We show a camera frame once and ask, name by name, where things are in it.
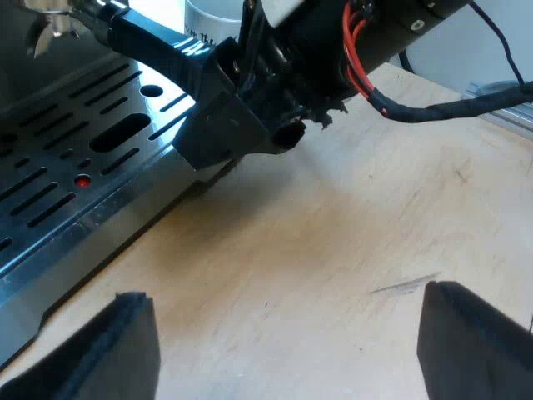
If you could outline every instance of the wooden table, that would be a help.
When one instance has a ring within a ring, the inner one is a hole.
[[[402,103],[453,92],[385,65]],[[456,280],[529,327],[533,143],[480,119],[405,125],[360,98],[280,157],[251,156],[166,215],[0,375],[34,364],[115,293],[154,298],[159,399],[425,399],[424,285]]]

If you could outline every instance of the black wire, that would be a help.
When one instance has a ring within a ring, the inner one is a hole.
[[[416,72],[413,70],[411,63],[409,62],[409,58],[407,57],[407,51],[404,50],[403,52],[398,54],[398,56],[400,57],[401,67],[407,72],[414,73],[416,75]]]
[[[520,71],[518,71],[518,67],[515,64],[515,61],[513,60],[513,57],[511,56],[511,48],[509,47],[509,43],[507,42],[507,39],[503,32],[498,28],[498,26],[495,24],[494,21],[492,21],[491,17],[489,17],[486,12],[484,12],[480,6],[477,5],[476,2],[472,1],[470,3],[470,7],[481,17],[483,20],[487,23],[489,27],[494,31],[494,33],[498,36],[498,38],[501,40],[501,44],[503,44],[503,48],[506,50],[506,56],[507,61],[509,62],[509,65],[511,65],[511,68],[513,72],[516,75],[516,79],[518,79],[518,82],[520,85],[524,84],[524,78],[521,76]]]
[[[398,104],[377,89],[374,89],[370,94],[369,102],[387,118],[402,123],[426,123],[455,118],[472,118],[533,102],[533,82],[485,96],[460,100],[459,102],[435,104],[426,108],[414,108]]]

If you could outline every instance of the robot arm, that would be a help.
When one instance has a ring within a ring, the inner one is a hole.
[[[400,106],[366,74],[469,0],[246,0],[239,43],[209,47],[115,0],[14,0],[74,18],[111,49],[170,78],[197,104],[174,140],[195,168],[249,153],[283,153],[303,137],[303,120],[329,125],[329,110],[361,93],[403,122],[469,117],[531,101],[525,90],[484,102],[424,109]]]

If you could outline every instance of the metal drip tray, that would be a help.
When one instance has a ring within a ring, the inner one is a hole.
[[[0,122],[0,365],[45,312],[197,180],[194,101],[120,57]]]

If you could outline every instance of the espresso machine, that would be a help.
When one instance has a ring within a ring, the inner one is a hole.
[[[176,84],[81,32],[34,57],[28,32],[42,26],[0,2],[0,365],[54,304],[226,165],[195,170],[173,149],[195,103]]]
[[[530,102],[527,83],[414,109],[371,85],[466,4],[246,0],[239,41],[211,46],[116,0],[0,0],[0,365],[192,189],[291,150],[358,93],[404,123]]]

